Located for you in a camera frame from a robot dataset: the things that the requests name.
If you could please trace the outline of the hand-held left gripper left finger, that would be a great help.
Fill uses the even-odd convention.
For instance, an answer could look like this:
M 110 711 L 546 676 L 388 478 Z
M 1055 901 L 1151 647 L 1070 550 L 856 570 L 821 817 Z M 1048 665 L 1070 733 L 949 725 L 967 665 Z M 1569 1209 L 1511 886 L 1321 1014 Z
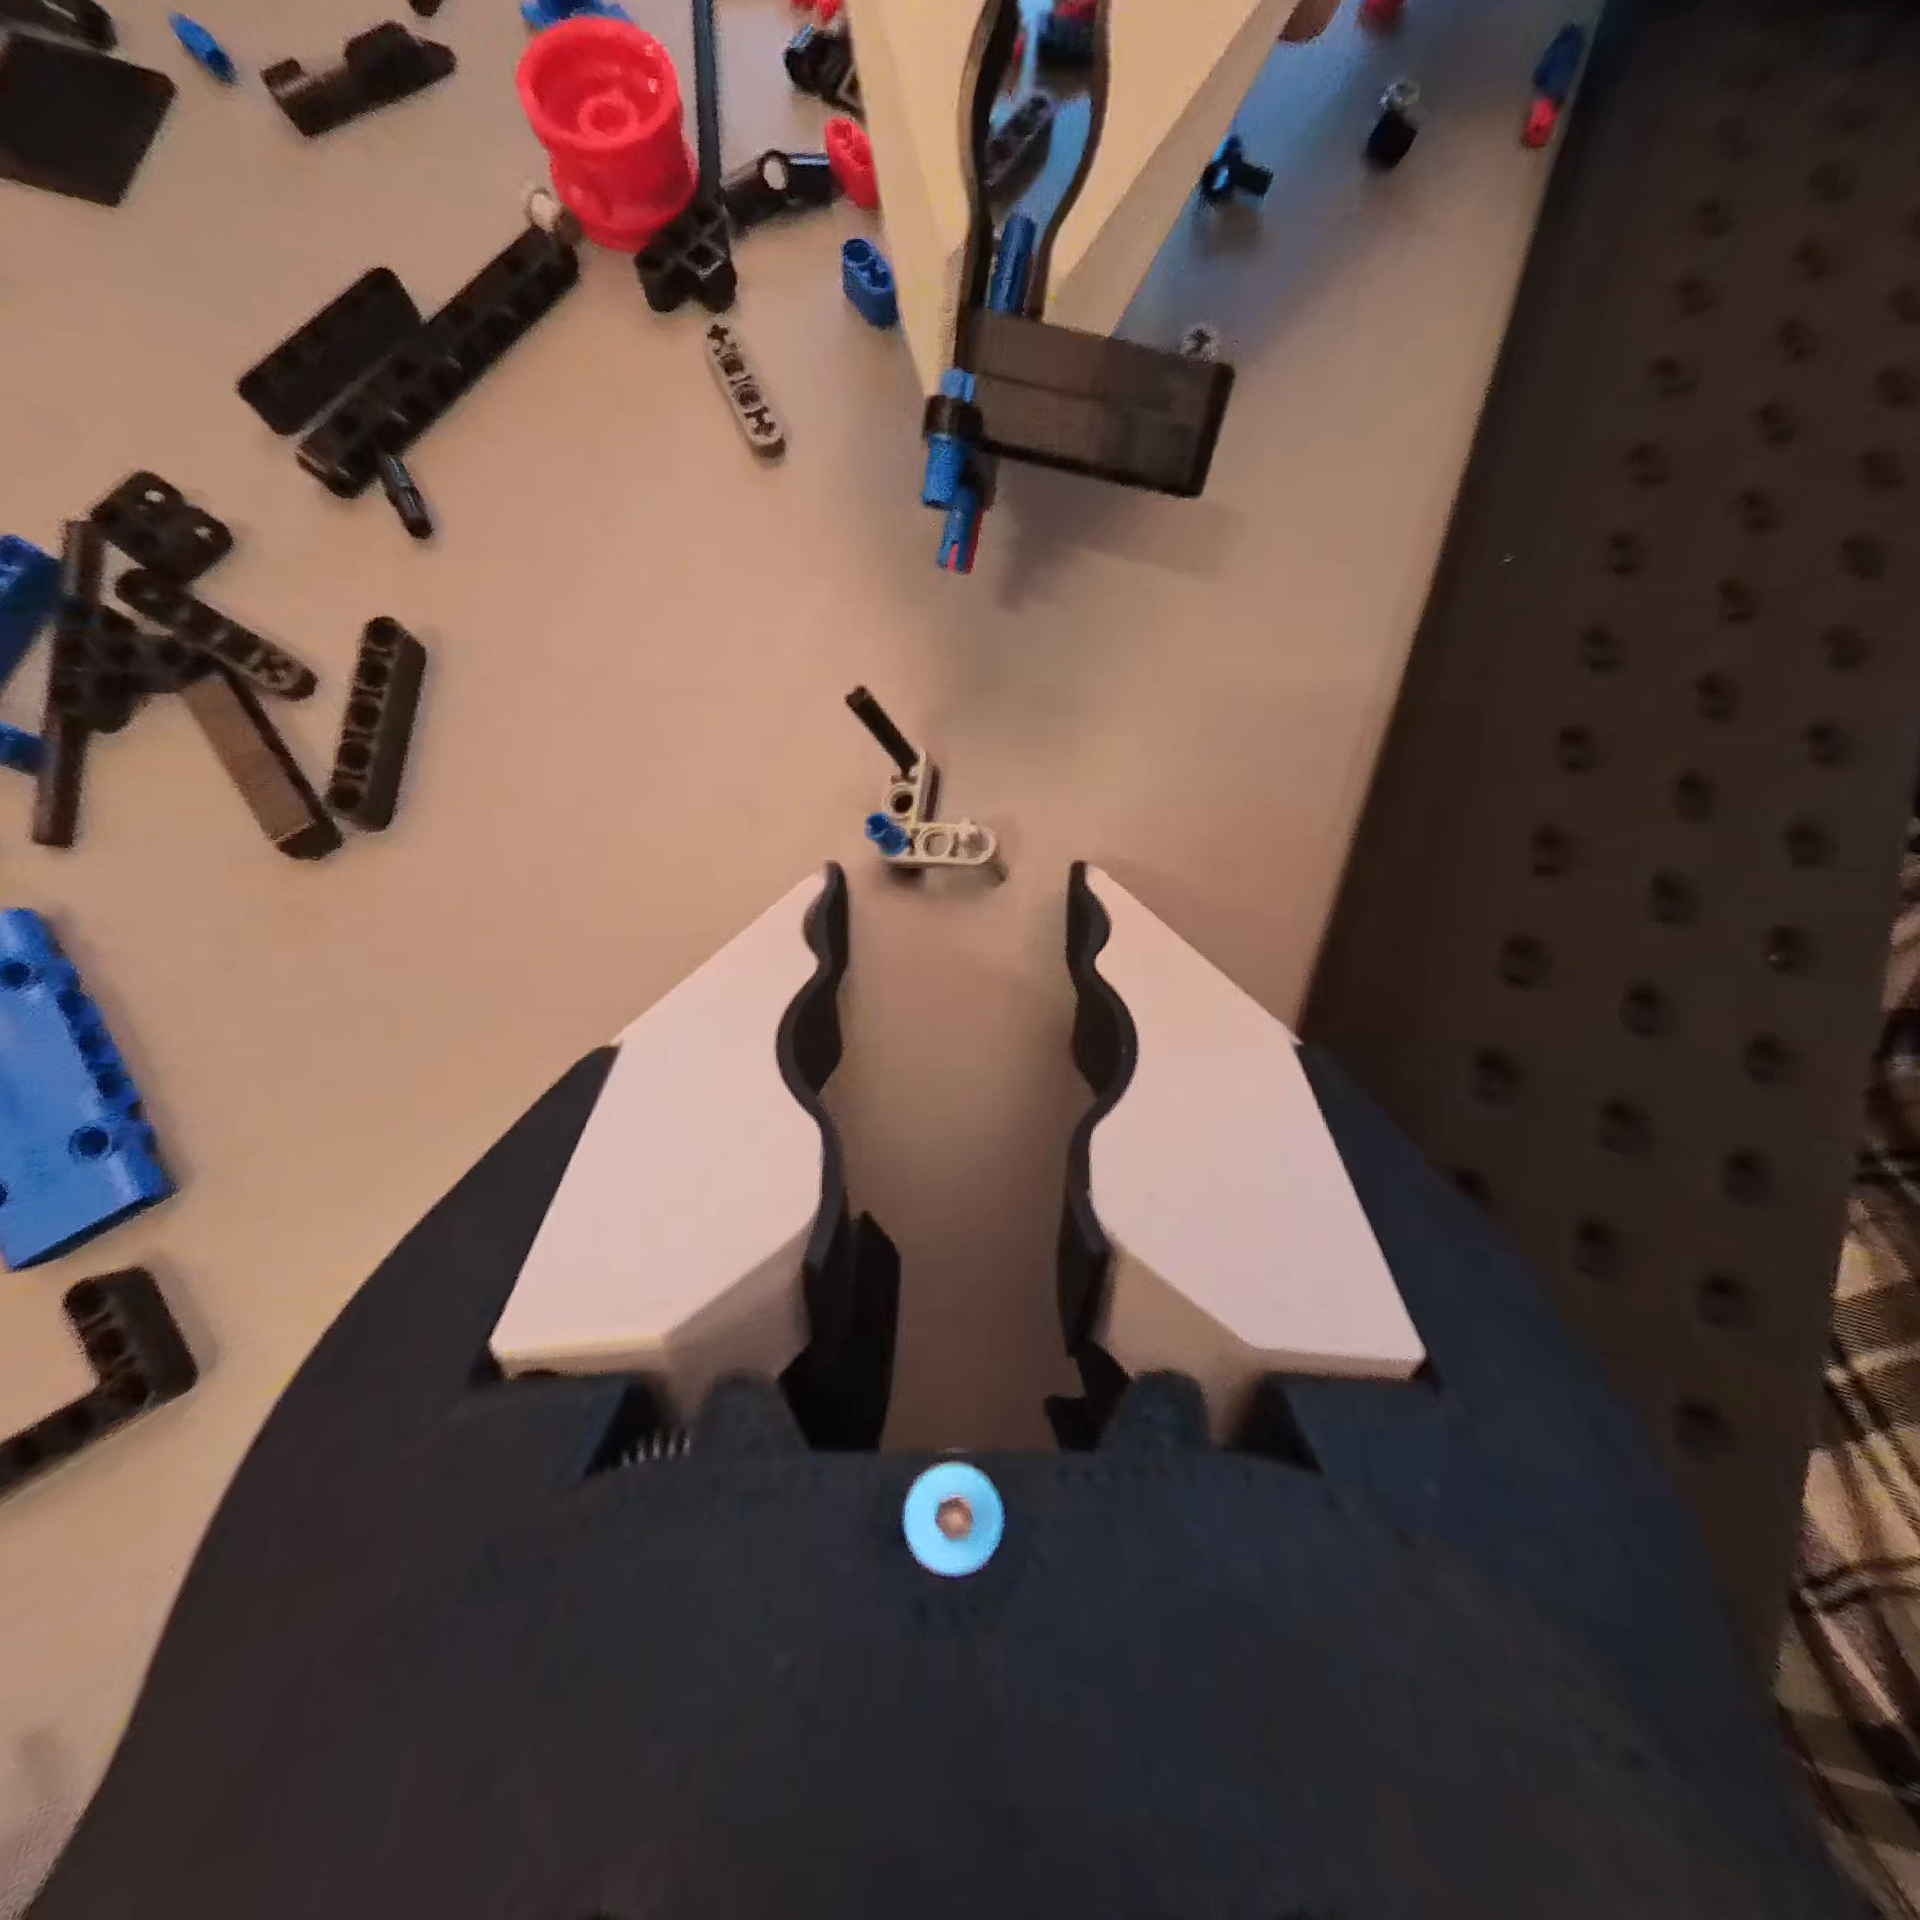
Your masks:
M 815 1448 L 879 1444 L 901 1260 L 824 1104 L 848 959 L 830 861 L 615 1036 L 488 1337 L 502 1376 L 632 1376 L 674 1420 L 759 1376 Z

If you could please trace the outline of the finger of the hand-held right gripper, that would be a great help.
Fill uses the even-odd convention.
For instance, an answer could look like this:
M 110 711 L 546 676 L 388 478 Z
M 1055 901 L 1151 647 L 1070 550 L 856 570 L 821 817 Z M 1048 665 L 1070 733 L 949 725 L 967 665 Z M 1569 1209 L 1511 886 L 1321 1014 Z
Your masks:
M 1000 1 L 849 1 L 898 317 L 924 392 L 960 364 L 992 273 L 978 154 L 1006 55 Z
M 1096 4 L 1088 135 L 1047 225 L 1047 322 L 1119 322 L 1296 1 Z

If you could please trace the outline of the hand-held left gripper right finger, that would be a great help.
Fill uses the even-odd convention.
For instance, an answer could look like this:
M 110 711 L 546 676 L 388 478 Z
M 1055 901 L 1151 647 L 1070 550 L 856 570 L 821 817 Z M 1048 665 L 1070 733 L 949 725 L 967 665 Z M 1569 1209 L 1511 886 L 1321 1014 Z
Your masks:
M 1093 861 L 1064 884 L 1070 1055 L 1055 1300 L 1090 1448 L 1145 1376 L 1260 1444 L 1281 1378 L 1405 1385 L 1425 1346 L 1290 1028 Z

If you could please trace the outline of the black blue toy brick assembly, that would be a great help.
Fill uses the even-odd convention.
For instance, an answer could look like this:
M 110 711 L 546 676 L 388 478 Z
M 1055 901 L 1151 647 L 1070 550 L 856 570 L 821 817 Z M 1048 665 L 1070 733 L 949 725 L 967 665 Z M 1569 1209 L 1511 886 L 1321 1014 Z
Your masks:
M 1234 368 L 1033 317 L 1039 231 L 978 208 L 951 349 L 924 402 L 921 503 L 936 565 L 972 574 L 997 465 L 1012 462 L 1173 498 L 1205 494 Z

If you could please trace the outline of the grey liftarm with pins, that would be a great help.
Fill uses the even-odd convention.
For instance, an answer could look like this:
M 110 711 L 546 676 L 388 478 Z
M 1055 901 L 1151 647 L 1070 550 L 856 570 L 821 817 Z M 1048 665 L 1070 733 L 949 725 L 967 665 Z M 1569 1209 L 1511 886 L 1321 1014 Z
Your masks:
M 895 725 L 869 688 L 845 695 L 853 718 L 888 760 L 879 802 L 864 816 L 861 832 L 888 871 L 901 874 L 978 872 L 1006 880 L 998 837 L 973 821 L 941 816 L 941 770 Z

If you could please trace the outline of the grey desk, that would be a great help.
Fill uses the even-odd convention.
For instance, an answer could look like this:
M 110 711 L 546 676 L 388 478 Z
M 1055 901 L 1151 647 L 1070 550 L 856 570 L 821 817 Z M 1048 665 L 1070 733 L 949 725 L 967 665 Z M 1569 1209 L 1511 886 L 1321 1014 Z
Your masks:
M 696 322 L 624 256 L 423 439 L 437 536 L 342 503 L 234 378 L 358 272 L 439 303 L 520 225 L 541 153 L 514 4 L 445 4 L 455 74 L 345 132 L 290 130 L 257 69 L 328 64 L 404 4 L 181 4 L 246 69 L 198 71 L 170 4 L 110 4 L 176 82 L 118 208 L 4 182 L 4 529 L 54 542 L 133 469 L 220 514 L 206 593 L 320 673 L 273 720 L 322 780 L 364 624 L 430 661 L 394 824 L 322 861 L 260 837 L 191 716 L 86 753 L 79 838 L 32 844 L 4 774 L 4 902 L 47 917 L 150 1100 L 177 1196 L 4 1273 L 4 1431 L 86 1381 L 60 1303 L 167 1286 L 198 1388 L 4 1502 L 4 1913 L 124 1734 L 226 1481 L 369 1268 L 588 1048 L 828 860 L 853 896 L 830 1104 L 903 1260 L 887 1439 L 1023 1448 L 1068 1389 L 1050 1304 L 1074 1110 L 1077 856 L 1293 1021 L 1550 176 L 1519 122 L 1594 4 L 1352 9 L 1236 111 L 1276 172 L 1191 204 L 1125 328 L 1210 322 L 1239 376 L 1206 494 L 1007 469 L 976 568 L 941 574 L 921 392 L 849 313 L 853 208 L 757 231 L 736 326 L 784 420 L 754 458 Z M 1381 90 L 1424 120 L 1391 172 Z M 888 871 L 864 686 L 1006 880 Z

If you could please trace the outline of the pile of small toy pins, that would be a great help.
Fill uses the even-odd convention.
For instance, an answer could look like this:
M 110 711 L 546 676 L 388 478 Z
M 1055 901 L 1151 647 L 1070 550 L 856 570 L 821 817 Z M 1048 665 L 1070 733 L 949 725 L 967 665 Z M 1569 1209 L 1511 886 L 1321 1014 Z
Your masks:
M 831 25 L 841 4 L 802 4 L 807 23 L 784 47 L 784 71 L 794 89 L 821 100 L 854 125 L 864 122 L 849 26 Z M 978 177 L 997 199 L 1006 199 L 1030 177 L 1048 153 L 1060 100 L 1044 80 L 1074 80 L 1093 69 L 1095 1 L 1047 4 L 1034 29 L 1034 55 L 1025 53 L 1025 29 L 1014 37 L 1006 86 L 1025 82 L 1012 106 L 989 125 L 978 161 Z

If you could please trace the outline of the black connector with pin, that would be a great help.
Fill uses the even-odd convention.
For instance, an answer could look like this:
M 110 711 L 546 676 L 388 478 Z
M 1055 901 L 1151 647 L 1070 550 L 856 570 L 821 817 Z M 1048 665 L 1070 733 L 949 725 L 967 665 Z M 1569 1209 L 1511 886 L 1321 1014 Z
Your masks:
M 762 151 L 733 169 L 717 199 L 736 232 L 828 208 L 841 186 L 823 151 Z

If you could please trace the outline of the black triangular toy connector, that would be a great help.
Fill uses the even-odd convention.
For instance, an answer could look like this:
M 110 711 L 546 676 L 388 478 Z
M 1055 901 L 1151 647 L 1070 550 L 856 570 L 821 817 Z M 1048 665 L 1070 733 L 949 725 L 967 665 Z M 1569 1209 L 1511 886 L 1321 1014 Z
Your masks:
M 687 303 L 727 316 L 736 302 L 736 265 L 725 204 L 696 190 L 672 222 L 639 244 L 632 270 L 645 302 L 657 316 Z

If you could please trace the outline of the grey thin toy liftarm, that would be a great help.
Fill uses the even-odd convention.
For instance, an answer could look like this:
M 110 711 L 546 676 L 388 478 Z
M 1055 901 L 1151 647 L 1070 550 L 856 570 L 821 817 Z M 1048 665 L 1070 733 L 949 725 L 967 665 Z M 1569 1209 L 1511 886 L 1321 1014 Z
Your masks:
M 762 388 L 752 351 L 733 324 L 709 317 L 703 324 L 703 356 L 746 449 L 762 462 L 786 452 L 784 420 Z

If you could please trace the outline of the large red toy wheel hub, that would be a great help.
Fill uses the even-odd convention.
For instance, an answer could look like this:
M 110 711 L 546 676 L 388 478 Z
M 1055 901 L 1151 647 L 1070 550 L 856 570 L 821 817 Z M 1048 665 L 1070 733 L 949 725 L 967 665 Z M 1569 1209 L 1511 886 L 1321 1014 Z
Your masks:
M 678 71 L 657 37 L 566 16 L 528 38 L 517 90 L 550 185 L 582 234 L 636 256 L 696 191 Z

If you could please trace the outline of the red blue toy pin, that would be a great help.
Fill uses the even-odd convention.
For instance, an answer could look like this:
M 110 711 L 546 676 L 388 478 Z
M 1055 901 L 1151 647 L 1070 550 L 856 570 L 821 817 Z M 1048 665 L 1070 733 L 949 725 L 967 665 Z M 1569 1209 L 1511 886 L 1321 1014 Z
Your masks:
M 1586 46 L 1589 34 L 1575 20 L 1548 38 L 1527 82 L 1527 118 L 1519 132 L 1522 148 L 1540 151 L 1552 141 L 1583 64 Z

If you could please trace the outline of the long black toy beam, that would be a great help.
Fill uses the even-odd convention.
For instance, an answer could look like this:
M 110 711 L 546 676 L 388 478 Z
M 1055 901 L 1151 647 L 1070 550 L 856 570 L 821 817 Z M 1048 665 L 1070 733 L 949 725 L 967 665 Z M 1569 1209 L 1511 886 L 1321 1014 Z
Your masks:
M 581 268 L 576 244 L 526 225 L 301 437 L 300 469 L 337 498 L 367 492 L 576 287 Z

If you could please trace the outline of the black toy panel piece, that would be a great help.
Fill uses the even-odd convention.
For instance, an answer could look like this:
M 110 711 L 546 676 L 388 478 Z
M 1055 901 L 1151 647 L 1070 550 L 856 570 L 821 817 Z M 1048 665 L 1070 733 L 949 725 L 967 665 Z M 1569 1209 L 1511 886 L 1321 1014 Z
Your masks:
M 349 37 L 336 65 L 308 73 L 288 57 L 260 69 L 260 82 L 288 122 L 313 140 L 399 105 L 455 71 L 456 55 L 445 44 L 381 20 Z

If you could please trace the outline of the black dimpled panel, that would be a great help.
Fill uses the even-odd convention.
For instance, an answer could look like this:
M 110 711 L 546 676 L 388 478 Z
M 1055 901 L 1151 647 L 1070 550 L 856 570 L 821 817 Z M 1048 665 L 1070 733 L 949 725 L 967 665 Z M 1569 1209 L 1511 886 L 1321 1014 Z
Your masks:
M 1608 4 L 1305 1006 L 1767 1652 L 1916 784 L 1917 6 Z

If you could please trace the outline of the blue studded toy beam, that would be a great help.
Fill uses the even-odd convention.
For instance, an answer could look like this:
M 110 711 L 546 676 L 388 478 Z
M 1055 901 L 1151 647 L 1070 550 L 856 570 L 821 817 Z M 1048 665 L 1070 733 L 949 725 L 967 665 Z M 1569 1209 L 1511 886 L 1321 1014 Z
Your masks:
M 77 1253 L 176 1196 L 144 1095 L 47 918 L 2 911 L 2 1260 Z

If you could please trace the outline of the short black toy beam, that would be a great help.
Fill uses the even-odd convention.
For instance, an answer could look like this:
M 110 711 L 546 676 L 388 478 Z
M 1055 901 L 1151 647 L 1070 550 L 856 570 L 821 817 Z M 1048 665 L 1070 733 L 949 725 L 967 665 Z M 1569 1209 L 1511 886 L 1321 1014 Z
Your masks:
M 322 420 L 408 344 L 421 324 L 423 313 L 399 277 L 372 268 L 242 372 L 234 396 L 269 431 L 288 439 Z

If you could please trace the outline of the person's plaid shirt torso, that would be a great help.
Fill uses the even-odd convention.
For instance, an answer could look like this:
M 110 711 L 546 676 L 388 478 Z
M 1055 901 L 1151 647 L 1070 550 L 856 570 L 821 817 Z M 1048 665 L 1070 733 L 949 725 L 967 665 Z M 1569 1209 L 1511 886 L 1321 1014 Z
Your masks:
M 1776 1701 L 1840 1868 L 1917 1916 L 1917 829 L 1888 936 Z

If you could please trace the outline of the black joined toy beams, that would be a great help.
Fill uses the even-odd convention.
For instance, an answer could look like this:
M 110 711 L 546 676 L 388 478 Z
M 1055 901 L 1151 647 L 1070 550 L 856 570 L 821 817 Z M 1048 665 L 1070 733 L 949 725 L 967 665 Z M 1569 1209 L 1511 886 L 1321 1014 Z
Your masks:
M 144 702 L 202 681 L 223 682 L 231 706 L 240 695 L 300 703 L 318 692 L 308 663 L 200 596 L 200 576 L 231 550 L 226 521 L 150 469 L 133 469 L 63 524 L 33 774 L 37 845 L 76 844 L 89 740 L 125 727 Z

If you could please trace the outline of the large black flat toy tile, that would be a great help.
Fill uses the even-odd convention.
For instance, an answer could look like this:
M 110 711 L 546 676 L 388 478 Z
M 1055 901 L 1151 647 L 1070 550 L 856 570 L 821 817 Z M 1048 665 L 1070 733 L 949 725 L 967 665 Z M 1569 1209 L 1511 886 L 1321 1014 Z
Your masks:
M 118 208 L 174 97 L 176 82 L 149 65 L 54 38 L 4 37 L 2 177 Z

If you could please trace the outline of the blue angled toy beam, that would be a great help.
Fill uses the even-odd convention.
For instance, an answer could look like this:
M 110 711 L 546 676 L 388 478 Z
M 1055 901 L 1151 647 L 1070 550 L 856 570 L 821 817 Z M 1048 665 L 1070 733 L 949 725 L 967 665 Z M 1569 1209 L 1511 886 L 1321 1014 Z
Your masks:
M 2 689 L 57 613 L 62 565 L 20 535 L 2 535 Z M 33 777 L 41 768 L 41 735 L 2 722 L 2 765 Z

